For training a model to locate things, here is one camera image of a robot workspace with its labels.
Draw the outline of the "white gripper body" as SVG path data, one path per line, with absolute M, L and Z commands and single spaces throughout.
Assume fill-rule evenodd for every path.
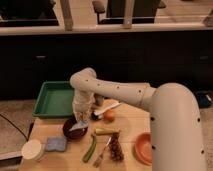
M 94 103 L 94 94 L 92 92 L 74 91 L 72 102 L 73 112 L 77 121 L 87 121 L 91 114 L 91 108 Z

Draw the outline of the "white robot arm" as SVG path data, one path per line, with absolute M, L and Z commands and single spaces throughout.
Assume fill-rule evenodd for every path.
M 104 81 L 92 68 L 73 74 L 70 85 L 75 113 L 89 111 L 96 94 L 150 113 L 152 171 L 207 171 L 198 102 L 187 87 Z

